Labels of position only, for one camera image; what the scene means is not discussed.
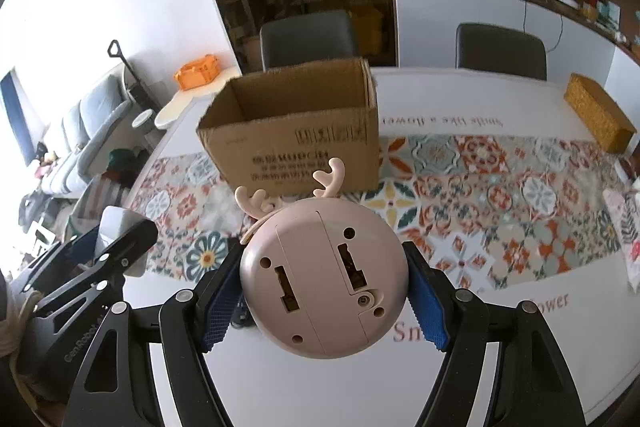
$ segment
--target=rope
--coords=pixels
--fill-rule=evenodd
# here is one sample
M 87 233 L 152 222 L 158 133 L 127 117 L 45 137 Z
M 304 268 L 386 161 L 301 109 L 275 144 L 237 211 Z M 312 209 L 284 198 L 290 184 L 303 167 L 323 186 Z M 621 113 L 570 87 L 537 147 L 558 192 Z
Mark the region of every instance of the rope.
M 18 302 L 16 302 L 9 285 L 6 285 L 6 318 L 0 321 L 0 359 L 2 357 L 10 357 L 9 369 L 12 377 L 14 377 L 15 386 L 20 392 L 20 396 L 42 424 L 49 426 L 49 423 L 36 412 L 38 403 L 26 384 L 20 380 L 16 371 L 16 362 L 20 353 L 20 342 L 22 341 L 24 328 L 40 299 L 42 299 L 42 294 L 36 290 L 31 290 L 26 295 L 20 309 L 18 309 Z

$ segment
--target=orange basket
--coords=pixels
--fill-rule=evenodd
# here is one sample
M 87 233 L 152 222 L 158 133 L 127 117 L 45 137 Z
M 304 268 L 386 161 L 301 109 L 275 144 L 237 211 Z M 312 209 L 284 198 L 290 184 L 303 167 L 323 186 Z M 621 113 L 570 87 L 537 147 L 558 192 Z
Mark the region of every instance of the orange basket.
M 205 55 L 197 60 L 188 62 L 174 74 L 174 80 L 181 90 L 206 86 L 220 73 L 220 64 L 215 55 Z

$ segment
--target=silver bolt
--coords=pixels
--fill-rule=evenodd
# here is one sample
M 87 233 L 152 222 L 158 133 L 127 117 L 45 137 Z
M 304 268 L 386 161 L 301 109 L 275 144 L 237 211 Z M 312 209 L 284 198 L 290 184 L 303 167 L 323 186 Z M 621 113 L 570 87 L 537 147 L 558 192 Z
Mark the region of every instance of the silver bolt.
M 523 301 L 522 309 L 527 313 L 536 313 L 538 311 L 538 306 L 536 306 L 535 302 Z
M 116 315 L 120 315 L 122 312 L 127 310 L 127 303 L 120 301 L 120 302 L 116 302 L 112 307 L 111 307 L 111 313 L 115 313 Z
M 469 302 L 473 298 L 474 295 L 469 290 L 465 290 L 464 288 L 456 290 L 456 299 L 458 299 L 460 302 Z
M 180 290 L 175 294 L 175 300 L 178 302 L 188 302 L 193 298 L 193 292 L 191 290 Z

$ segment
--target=gray sofa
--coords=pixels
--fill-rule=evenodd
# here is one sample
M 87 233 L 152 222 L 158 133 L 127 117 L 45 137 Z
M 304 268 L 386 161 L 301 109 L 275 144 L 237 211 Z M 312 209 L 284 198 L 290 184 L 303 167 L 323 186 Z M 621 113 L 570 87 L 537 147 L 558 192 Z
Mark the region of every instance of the gray sofa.
M 142 133 L 131 128 L 141 109 L 126 91 L 128 73 L 123 64 L 116 66 L 51 122 L 42 141 L 60 159 L 42 179 L 44 193 L 78 199 L 89 181 L 104 172 L 112 150 L 146 147 Z

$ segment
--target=chair backrest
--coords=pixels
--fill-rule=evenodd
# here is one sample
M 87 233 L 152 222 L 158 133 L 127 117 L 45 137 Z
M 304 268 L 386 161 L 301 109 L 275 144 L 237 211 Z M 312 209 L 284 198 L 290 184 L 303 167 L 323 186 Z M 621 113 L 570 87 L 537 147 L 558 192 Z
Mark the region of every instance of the chair backrest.
M 260 29 L 262 68 L 294 66 L 323 58 L 358 56 L 358 43 L 345 10 L 295 15 Z
M 545 45 L 518 30 L 462 23 L 456 31 L 456 67 L 546 81 Z

